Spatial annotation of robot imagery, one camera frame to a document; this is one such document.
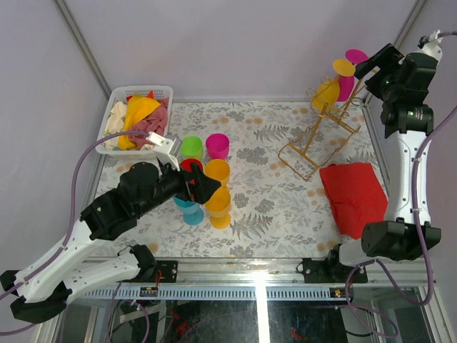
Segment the yellow wine glass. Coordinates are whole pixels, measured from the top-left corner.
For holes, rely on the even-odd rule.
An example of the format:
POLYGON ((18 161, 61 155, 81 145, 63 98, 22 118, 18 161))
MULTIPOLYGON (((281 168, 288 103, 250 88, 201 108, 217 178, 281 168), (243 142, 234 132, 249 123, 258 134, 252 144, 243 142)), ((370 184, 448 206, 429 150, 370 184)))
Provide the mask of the yellow wine glass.
POLYGON ((231 222, 231 194, 227 188, 219 188, 205 203, 210 216, 211 226, 225 229, 231 222))
POLYGON ((333 70, 336 76, 333 79, 325 79, 320 87, 316 90, 311 101, 312 106, 317 110, 322 110, 324 106, 327 109, 333 109, 338 103, 339 85, 338 85, 338 70, 341 66, 343 59, 336 59, 333 62, 333 70))
POLYGON ((205 166, 205 175, 221 182, 223 188, 227 188, 227 184, 231 175, 229 163, 223 159, 213 159, 205 166))

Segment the red plastic wine glass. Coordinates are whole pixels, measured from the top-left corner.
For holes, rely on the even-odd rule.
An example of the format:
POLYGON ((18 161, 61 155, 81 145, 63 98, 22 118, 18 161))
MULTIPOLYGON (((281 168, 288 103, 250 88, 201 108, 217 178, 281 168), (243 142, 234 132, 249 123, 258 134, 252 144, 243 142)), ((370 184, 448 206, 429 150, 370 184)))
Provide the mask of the red plastic wine glass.
POLYGON ((195 176, 204 174, 204 166, 198 159, 184 159, 180 164, 181 173, 185 176, 195 176))

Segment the teal plastic wine glass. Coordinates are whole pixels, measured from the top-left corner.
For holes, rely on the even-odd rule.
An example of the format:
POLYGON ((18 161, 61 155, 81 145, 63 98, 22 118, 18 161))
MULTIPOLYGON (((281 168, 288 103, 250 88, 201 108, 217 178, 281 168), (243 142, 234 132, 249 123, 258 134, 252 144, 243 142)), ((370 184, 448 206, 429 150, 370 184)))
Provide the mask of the teal plastic wine glass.
POLYGON ((190 226, 199 225, 204 219, 204 212, 197 202, 189 202, 174 197, 174 203, 183 215, 183 221, 190 226))

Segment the green plastic wine glass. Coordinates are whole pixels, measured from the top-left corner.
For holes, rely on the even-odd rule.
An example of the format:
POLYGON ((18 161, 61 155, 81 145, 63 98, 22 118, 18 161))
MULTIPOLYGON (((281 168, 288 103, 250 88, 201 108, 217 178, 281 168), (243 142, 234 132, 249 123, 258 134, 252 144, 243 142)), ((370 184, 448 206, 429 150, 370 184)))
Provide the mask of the green plastic wine glass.
POLYGON ((201 160, 204 155, 202 140, 198 136, 184 137, 180 148, 180 154, 183 159, 201 160))

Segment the magenta plastic wine glass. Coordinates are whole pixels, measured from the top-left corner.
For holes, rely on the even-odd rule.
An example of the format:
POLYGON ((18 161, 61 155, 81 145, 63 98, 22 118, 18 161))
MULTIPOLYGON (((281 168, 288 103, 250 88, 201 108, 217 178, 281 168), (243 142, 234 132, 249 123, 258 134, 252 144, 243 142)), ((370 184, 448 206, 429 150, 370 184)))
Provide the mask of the magenta plastic wine glass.
POLYGON ((206 150, 211 159, 226 159, 229 155, 230 140, 222 133, 215 133, 206 139, 206 150))

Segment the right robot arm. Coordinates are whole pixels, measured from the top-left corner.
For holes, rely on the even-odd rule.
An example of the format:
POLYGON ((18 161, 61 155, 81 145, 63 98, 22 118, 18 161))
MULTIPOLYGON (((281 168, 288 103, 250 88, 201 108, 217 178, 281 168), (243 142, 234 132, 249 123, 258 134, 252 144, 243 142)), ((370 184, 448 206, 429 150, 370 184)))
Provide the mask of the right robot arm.
POLYGON ((383 102, 381 123, 395 169, 383 220, 367 224, 360 239, 338 244, 328 253, 326 275, 334 282, 343 281, 351 267, 359 267, 369 258, 403 261, 419 257, 426 263, 428 282, 433 282, 428 250, 440 242, 441 230, 432 227, 428 211, 426 164, 436 130, 433 110, 424 101, 442 56, 440 39, 423 37, 418 50, 407 55, 387 44, 355 67, 358 80, 377 71, 365 85, 383 102))

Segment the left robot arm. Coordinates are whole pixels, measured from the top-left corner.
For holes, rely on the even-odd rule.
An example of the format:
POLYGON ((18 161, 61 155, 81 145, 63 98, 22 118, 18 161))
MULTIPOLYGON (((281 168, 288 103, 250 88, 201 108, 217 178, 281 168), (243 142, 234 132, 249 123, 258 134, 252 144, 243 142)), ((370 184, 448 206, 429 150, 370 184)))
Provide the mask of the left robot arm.
POLYGON ((120 176, 116 188, 95 198, 82 211, 68 239, 62 239, 29 268, 1 275, 4 291, 16 295, 10 305, 13 317, 40 324, 91 290, 114 282, 151 281, 157 261, 145 245, 135 244, 92 267, 80 264, 168 200, 178 197, 205 204, 219 188, 221 182, 206 176, 197 163, 188 171, 175 170, 170 164, 134 164, 120 176))

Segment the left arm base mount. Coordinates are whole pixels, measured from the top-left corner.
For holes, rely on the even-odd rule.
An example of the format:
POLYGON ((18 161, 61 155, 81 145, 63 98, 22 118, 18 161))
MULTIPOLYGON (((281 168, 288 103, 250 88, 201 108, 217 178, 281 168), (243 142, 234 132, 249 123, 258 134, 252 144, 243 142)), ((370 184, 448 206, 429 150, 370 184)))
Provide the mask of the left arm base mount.
POLYGON ((146 245, 136 244, 127 246, 124 250, 126 251, 126 254, 130 254, 135 258, 136 262, 132 265, 137 267, 139 271, 134 277, 123 279, 123 282, 153 282, 154 284, 176 283, 179 266, 177 261, 157 260, 146 245))

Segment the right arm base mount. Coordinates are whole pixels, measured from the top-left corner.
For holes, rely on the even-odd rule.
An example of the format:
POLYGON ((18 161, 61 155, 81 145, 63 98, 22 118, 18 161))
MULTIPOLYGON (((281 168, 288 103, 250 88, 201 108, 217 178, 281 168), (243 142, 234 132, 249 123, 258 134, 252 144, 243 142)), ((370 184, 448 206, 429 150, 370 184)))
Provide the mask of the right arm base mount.
POLYGON ((343 284, 347 279, 352 284, 366 284, 366 269, 358 266, 365 258, 361 247, 337 244, 323 259, 303 258, 296 266, 296 273, 307 284, 343 284))

